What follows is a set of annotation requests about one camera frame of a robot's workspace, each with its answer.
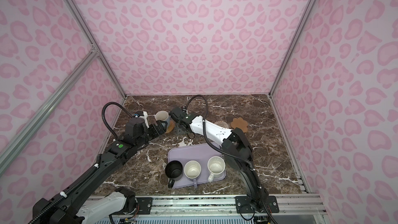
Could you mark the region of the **round rattan wicker coaster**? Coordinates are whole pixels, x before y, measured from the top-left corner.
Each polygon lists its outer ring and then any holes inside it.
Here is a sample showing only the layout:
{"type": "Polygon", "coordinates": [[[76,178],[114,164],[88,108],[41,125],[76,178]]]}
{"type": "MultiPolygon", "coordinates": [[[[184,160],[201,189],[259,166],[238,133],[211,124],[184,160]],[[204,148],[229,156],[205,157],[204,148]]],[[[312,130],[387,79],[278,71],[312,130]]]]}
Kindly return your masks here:
{"type": "Polygon", "coordinates": [[[167,129],[166,129],[166,133],[171,133],[173,131],[173,129],[175,128],[175,122],[174,121],[170,121],[167,129]]]}

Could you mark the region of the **light blue mug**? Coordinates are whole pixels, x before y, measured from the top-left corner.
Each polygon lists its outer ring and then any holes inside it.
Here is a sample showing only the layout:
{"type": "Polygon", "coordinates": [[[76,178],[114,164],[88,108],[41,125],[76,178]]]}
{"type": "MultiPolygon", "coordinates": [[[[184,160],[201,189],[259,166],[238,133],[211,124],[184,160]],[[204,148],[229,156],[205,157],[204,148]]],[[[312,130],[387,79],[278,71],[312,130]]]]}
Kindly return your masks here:
{"type": "Polygon", "coordinates": [[[156,121],[161,121],[167,129],[170,126],[170,116],[167,111],[159,111],[155,114],[156,121]]]}

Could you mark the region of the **multicolour zigzag woven coaster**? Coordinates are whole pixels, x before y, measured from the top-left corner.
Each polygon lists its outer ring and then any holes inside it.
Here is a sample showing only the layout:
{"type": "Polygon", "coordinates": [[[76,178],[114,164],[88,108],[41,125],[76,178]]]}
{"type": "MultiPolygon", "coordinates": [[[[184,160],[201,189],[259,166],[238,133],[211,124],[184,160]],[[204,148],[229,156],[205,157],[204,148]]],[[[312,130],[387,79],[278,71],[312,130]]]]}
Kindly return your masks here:
{"type": "Polygon", "coordinates": [[[215,124],[220,126],[220,127],[222,127],[222,128],[226,128],[226,129],[230,128],[229,124],[224,122],[224,121],[217,121],[217,122],[215,122],[215,124]]]}

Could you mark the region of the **white mug grey handle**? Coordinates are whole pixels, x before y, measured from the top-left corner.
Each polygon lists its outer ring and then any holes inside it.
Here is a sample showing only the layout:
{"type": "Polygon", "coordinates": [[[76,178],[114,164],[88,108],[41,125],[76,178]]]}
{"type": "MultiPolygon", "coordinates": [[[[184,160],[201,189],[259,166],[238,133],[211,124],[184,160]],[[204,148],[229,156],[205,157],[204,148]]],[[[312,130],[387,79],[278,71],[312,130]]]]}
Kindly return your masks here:
{"type": "Polygon", "coordinates": [[[198,187],[198,178],[201,171],[200,163],[194,160],[188,161],[183,168],[184,175],[193,182],[194,188],[198,187]]]}

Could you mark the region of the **black mug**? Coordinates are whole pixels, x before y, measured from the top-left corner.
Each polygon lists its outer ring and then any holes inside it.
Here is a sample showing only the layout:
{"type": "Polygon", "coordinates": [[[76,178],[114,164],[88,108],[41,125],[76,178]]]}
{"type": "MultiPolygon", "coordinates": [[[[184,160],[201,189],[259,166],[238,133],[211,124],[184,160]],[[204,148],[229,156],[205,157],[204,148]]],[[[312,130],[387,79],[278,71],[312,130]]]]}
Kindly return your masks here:
{"type": "Polygon", "coordinates": [[[180,161],[173,160],[165,167],[165,174],[168,178],[168,188],[173,188],[174,184],[183,176],[183,165],[180,161]]]}

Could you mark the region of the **cork flower-shaped coaster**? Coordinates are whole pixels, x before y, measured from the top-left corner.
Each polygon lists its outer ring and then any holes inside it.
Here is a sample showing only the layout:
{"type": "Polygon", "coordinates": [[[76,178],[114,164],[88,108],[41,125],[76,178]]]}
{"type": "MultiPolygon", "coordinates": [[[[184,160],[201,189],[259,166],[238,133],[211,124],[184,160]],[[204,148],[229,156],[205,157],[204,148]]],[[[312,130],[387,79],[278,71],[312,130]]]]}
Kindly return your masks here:
{"type": "Polygon", "coordinates": [[[232,120],[232,122],[230,123],[230,126],[231,126],[232,129],[239,128],[244,133],[248,132],[248,122],[246,120],[244,120],[242,117],[234,118],[232,120]]]}

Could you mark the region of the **white cream mug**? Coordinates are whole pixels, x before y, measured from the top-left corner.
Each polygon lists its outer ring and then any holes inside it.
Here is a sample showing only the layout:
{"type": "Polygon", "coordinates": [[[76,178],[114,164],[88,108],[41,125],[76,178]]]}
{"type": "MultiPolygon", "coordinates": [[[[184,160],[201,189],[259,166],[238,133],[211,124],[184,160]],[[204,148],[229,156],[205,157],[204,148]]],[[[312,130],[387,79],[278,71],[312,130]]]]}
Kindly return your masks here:
{"type": "Polygon", "coordinates": [[[220,156],[213,156],[208,160],[207,168],[209,170],[208,182],[211,183],[224,173],[226,164],[220,156]]]}

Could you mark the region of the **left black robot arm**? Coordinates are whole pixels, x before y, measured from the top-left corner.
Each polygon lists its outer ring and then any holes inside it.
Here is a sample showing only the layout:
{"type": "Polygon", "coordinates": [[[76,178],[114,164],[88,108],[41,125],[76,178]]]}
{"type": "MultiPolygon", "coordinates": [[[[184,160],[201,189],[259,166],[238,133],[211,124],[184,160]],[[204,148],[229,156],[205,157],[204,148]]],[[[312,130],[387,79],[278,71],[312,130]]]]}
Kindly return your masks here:
{"type": "Polygon", "coordinates": [[[86,200],[115,171],[122,168],[150,141],[167,131],[168,123],[158,120],[146,125],[142,117],[130,119],[120,135],[83,175],[50,200],[40,199],[33,207],[31,224],[82,224],[78,212],[86,200]]]}

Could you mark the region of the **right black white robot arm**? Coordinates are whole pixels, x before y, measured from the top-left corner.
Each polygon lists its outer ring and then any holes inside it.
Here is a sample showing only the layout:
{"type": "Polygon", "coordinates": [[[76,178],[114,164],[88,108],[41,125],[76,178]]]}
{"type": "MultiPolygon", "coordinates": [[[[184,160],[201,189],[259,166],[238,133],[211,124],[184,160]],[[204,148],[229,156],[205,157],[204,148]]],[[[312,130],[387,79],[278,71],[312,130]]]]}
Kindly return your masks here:
{"type": "Polygon", "coordinates": [[[179,107],[171,110],[169,116],[177,126],[190,133],[202,135],[212,149],[223,154],[226,164],[240,174],[250,206],[259,213],[269,212],[266,206],[268,191],[255,169],[253,148],[241,129],[223,128],[197,113],[189,113],[179,107]]]}

